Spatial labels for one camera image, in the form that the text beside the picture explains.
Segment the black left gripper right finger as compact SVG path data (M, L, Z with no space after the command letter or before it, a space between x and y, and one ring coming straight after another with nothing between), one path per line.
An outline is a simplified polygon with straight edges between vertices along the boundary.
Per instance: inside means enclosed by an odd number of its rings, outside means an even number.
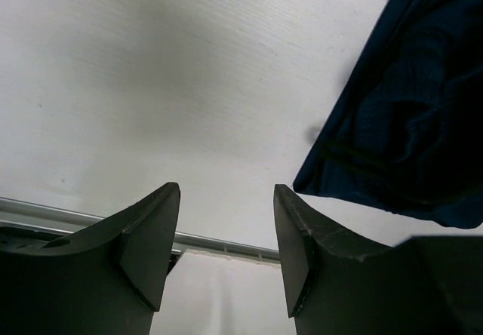
M415 236L395 247L273 196L288 315L299 334L480 334L482 239Z

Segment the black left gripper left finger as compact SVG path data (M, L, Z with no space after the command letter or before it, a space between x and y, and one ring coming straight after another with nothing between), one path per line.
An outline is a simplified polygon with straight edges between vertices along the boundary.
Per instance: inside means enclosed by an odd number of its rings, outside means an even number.
M160 309L171 248L134 227L166 216L177 226L180 187L71 235L1 229L3 334L147 334Z

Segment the navy blue shorts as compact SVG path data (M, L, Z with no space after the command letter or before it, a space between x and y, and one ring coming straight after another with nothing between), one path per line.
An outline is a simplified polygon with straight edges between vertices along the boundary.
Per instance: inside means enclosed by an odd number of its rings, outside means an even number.
M480 226L482 0L389 0L293 187Z

